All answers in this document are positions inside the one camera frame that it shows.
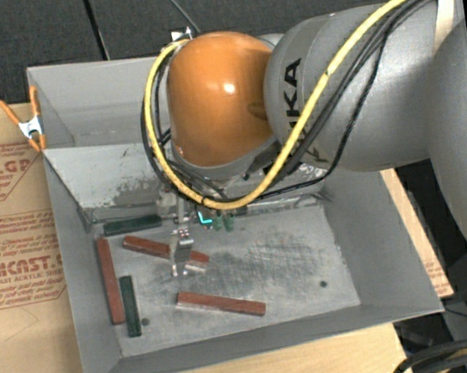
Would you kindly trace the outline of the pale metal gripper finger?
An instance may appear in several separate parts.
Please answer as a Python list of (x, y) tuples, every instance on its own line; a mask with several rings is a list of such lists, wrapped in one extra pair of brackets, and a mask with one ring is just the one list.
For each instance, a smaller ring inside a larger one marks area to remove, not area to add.
[(181, 266), (183, 275), (188, 275), (187, 263), (190, 261), (190, 255), (192, 251), (192, 246), (194, 244), (194, 239), (190, 235), (190, 230), (188, 227), (181, 227), (178, 230), (179, 237), (179, 249), (181, 255)]
[(170, 245), (170, 266), (171, 266), (171, 275), (174, 278), (183, 277), (184, 272), (184, 263), (181, 259), (181, 254), (179, 252), (179, 237), (177, 237), (177, 231), (173, 230), (169, 237)]

